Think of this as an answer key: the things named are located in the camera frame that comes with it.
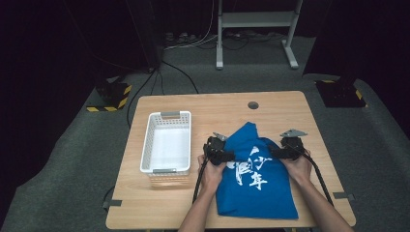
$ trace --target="wooden table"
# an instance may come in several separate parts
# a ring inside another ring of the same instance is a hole
[[[249,102],[257,102],[250,109]],[[152,112],[191,112],[191,165],[187,185],[181,188],[153,188],[150,179],[139,170],[149,114]],[[260,137],[279,144],[281,133],[290,129],[305,131],[304,145],[318,164],[330,195],[344,192],[326,146],[302,92],[233,93],[209,95],[153,96],[139,99],[132,128],[118,174],[112,199],[121,206],[111,206],[106,219],[110,229],[178,228],[190,208],[197,179],[197,156],[213,131],[229,136],[244,123],[256,124]],[[314,185],[323,194],[319,181]],[[299,213],[297,220],[221,217],[215,199],[211,205],[207,228],[311,227],[315,222],[298,188],[291,190]],[[356,223],[347,198],[333,199],[336,209],[350,225]]]

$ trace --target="black curtain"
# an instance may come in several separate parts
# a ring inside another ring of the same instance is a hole
[[[0,2],[0,227],[15,189],[42,170],[97,80],[161,63],[153,2]]]
[[[173,33],[178,37],[181,33],[195,35],[196,37],[205,36],[209,22],[211,20],[212,1],[209,0],[167,0],[168,20],[166,21],[165,32]]]
[[[304,73],[353,75],[365,81],[410,137],[407,8],[400,0],[334,0]]]

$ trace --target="metal stand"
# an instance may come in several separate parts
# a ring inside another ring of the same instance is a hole
[[[260,12],[260,13],[223,13],[222,0],[218,9],[218,44],[217,44],[217,70],[223,69],[222,54],[222,28],[232,27],[289,27],[287,40],[282,41],[284,51],[292,69],[299,65],[290,47],[298,23],[299,13],[303,0],[298,0],[295,11],[292,12]]]

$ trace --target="blue t-shirt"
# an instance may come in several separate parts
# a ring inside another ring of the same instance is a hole
[[[246,218],[296,219],[298,212],[284,165],[273,158],[268,138],[260,138],[256,125],[246,123],[227,140],[224,150],[234,152],[217,190],[218,214]]]

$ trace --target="white plastic basket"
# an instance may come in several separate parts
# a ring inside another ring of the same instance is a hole
[[[190,174],[190,112],[156,112],[148,118],[140,170],[150,177]]]

